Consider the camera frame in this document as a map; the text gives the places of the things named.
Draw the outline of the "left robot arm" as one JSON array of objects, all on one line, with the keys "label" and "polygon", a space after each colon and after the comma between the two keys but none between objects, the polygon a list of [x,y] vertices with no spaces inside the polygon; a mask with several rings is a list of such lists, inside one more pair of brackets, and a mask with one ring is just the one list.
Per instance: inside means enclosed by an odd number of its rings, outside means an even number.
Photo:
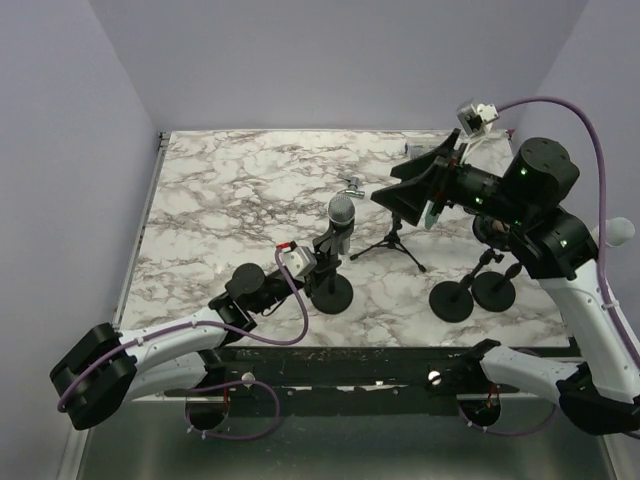
[{"label": "left robot arm", "polygon": [[59,396],[57,409],[77,430],[94,427],[120,406],[142,396],[171,390],[214,393],[220,368],[203,352],[243,338],[288,347],[302,341],[310,326],[301,307],[302,329],[290,340],[255,333],[255,315],[268,316],[289,298],[310,299],[323,313],[336,315],[352,302],[349,281],[338,274],[349,248],[353,223],[331,222],[307,248],[290,241],[275,248],[276,271],[255,263],[237,267],[225,290],[196,313],[156,327],[119,330],[110,323],[92,327],[52,368],[49,378]]}]

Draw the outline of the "grey mesh microphone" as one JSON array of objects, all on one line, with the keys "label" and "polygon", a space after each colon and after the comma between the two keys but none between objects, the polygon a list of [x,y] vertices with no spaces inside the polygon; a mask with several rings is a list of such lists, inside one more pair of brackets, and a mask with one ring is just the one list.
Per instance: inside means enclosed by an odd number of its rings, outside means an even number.
[{"label": "grey mesh microphone", "polygon": [[355,225],[355,205],[345,194],[336,194],[329,201],[327,207],[328,218],[338,241],[338,252],[346,255],[350,249],[351,235]]}]

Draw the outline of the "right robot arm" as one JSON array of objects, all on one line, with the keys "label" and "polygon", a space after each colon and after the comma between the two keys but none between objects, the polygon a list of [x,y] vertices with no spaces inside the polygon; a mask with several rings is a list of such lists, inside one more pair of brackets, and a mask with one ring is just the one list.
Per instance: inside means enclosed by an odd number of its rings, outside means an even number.
[{"label": "right robot arm", "polygon": [[395,184],[371,198],[411,225],[426,207],[456,205],[507,224],[510,252],[555,303],[582,360],[556,362],[488,339],[463,354],[443,384],[458,392],[508,385],[554,403],[585,433],[636,432],[639,343],[599,277],[602,250],[586,225],[561,205],[578,167],[561,144],[540,137],[526,140],[500,176],[462,155],[463,148],[448,138],[396,166]]}]

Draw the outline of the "black round-base mic stand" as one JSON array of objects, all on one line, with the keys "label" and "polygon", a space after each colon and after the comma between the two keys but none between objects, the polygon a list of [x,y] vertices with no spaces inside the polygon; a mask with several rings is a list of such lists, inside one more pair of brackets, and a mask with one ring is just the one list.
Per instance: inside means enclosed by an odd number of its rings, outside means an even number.
[{"label": "black round-base mic stand", "polygon": [[344,312],[352,303],[353,287],[349,280],[338,273],[336,292],[331,295],[308,295],[314,307],[321,313],[337,315]]}]

